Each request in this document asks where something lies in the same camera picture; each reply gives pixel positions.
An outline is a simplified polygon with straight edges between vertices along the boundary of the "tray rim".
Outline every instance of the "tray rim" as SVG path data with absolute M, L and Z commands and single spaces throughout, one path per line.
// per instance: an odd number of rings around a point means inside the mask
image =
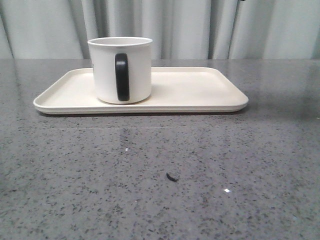
M 39 96 L 37 96 L 33 100 L 33 105 L 36 110 L 49 115 L 66 115 L 66 114 L 122 114 L 122 113 L 232 113 L 240 111 L 245 108 L 249 102 L 248 97 L 239 90 L 229 79 L 227 79 L 219 70 L 211 67 L 152 67 L 151 71 L 153 73 L 170 73 L 173 70 L 176 70 L 176 73 L 207 73 L 207 72 L 215 72 L 219 74 L 224 81 L 227 82 L 228 85 L 236 88 L 245 97 L 245 101 L 241 104 L 237 105 L 215 105 L 213 106 L 204 106 L 204 105 L 170 105 L 161 106 L 161 105 L 135 105 L 135 104 L 111 104 L 106 107 L 103 106 L 44 106 L 38 103 L 40 99 L 45 96 L 48 92 L 52 91 L 54 87 L 59 84 L 62 84 L 61 80 L 64 78 L 77 75 L 77 74 L 91 74 L 93 73 L 92 68 L 78 68 L 73 69 L 66 72 L 63 76 L 61 76 L 57 81 L 55 81 L 52 85 L 50 85 L 46 90 L 44 90 Z

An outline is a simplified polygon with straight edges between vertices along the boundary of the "black mug handle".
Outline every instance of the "black mug handle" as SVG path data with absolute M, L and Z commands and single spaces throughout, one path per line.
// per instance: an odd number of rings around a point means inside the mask
M 129 101 L 129 70 L 127 54 L 117 53 L 114 58 L 114 67 L 118 100 Z

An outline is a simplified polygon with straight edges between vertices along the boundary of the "granite surface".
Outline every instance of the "granite surface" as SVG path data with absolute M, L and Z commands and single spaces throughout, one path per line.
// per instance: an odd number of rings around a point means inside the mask
M 218 69 L 236 113 L 35 110 L 90 65 L 0 60 L 1 240 L 320 239 L 320 60 L 153 62 Z

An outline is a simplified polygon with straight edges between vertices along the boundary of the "gray curtain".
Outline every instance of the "gray curtain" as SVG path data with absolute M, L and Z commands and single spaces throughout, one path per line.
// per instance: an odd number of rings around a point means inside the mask
M 0 58 L 88 59 L 87 40 L 153 39 L 153 59 L 320 57 L 320 0 L 0 0 Z

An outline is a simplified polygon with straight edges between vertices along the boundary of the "curtain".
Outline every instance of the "curtain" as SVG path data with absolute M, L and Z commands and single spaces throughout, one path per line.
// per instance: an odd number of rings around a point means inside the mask
M 320 0 L 0 0 L 0 58 L 89 59 L 87 40 L 153 39 L 153 59 L 316 59 Z

